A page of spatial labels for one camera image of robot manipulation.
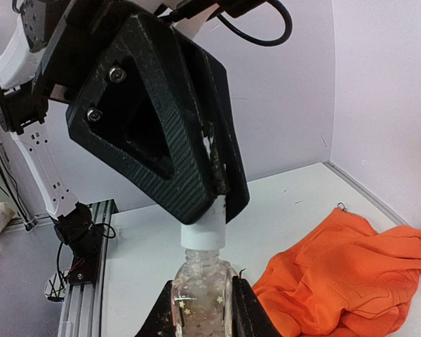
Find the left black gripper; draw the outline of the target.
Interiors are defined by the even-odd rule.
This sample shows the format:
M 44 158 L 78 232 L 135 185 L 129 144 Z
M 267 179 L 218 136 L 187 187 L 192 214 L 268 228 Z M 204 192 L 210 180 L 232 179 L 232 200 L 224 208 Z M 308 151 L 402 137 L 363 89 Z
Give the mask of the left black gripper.
M 70 104 L 128 16 L 130 1 L 71 1 L 48 42 L 32 92 Z

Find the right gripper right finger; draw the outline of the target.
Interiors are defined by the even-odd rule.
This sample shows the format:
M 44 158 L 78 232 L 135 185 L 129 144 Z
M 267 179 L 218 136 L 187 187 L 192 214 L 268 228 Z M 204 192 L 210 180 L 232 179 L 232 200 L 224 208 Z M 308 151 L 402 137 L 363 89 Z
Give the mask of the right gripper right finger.
M 232 335 L 238 337 L 279 337 L 249 282 L 239 272 L 232 278 Z

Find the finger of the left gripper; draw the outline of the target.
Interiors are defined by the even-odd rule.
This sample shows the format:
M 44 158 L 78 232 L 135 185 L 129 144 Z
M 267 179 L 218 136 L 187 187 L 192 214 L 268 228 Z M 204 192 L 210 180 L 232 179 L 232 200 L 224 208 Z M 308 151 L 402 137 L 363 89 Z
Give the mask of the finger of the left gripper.
M 208 51 L 175 31 L 204 118 L 205 135 L 216 143 L 211 167 L 218 194 L 226 196 L 226 222 L 248 205 L 250 195 L 234 128 L 227 70 Z
M 216 193 L 199 105 L 178 35 L 131 15 L 66 113 L 70 138 L 181 223 L 195 223 Z

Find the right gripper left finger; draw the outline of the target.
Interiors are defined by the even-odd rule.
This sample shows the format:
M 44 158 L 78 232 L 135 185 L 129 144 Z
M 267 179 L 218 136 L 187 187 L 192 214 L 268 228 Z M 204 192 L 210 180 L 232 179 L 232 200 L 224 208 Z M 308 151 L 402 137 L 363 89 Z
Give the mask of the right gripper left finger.
M 174 337 L 175 326 L 171 309 L 172 280 L 166 282 L 153 308 L 136 337 Z

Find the small nail polish bottle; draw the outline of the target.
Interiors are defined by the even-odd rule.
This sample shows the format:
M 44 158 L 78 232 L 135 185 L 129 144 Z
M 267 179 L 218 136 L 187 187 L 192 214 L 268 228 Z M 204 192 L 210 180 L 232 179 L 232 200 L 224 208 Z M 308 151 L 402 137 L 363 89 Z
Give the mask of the small nail polish bottle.
M 218 250 L 187 249 L 171 288 L 176 336 L 232 336 L 230 262 Z

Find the white nail polish cap brush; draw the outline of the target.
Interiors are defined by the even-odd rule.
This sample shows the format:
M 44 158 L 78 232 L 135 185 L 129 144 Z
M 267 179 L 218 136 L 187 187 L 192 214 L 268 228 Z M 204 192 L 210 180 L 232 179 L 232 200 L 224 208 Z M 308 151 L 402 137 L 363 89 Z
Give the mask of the white nail polish cap brush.
M 226 196 L 220 195 L 195 224 L 181 226 L 181 245 L 197 251 L 216 251 L 226 246 Z

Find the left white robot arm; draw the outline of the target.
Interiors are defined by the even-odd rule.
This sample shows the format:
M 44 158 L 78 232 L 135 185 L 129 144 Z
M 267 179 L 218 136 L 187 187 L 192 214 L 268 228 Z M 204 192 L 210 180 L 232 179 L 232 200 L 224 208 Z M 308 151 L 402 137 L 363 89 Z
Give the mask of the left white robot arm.
M 194 42 L 233 1 L 23 1 L 0 55 L 0 124 L 22 152 L 60 241 L 95 252 L 91 217 L 48 149 L 50 101 L 70 138 L 182 225 L 189 250 L 217 251 L 247 205 L 227 73 Z

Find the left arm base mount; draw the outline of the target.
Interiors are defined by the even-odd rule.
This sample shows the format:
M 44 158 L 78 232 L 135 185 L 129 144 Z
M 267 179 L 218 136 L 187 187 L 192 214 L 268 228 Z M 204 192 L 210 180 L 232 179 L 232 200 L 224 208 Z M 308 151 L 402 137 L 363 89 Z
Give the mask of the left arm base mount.
M 116 231 L 107 223 L 93 222 L 91 210 L 82 203 L 77 203 L 73 212 L 53 222 L 60 245 L 56 255 L 56 272 L 46 282 L 44 294 L 49 301 L 59 303 L 64 300 L 62 292 L 69 285 L 83 286 L 97 281 L 103 240 L 115 238 Z M 64 246 L 70 248 L 73 254 L 72 266 L 66 272 L 60 268 Z

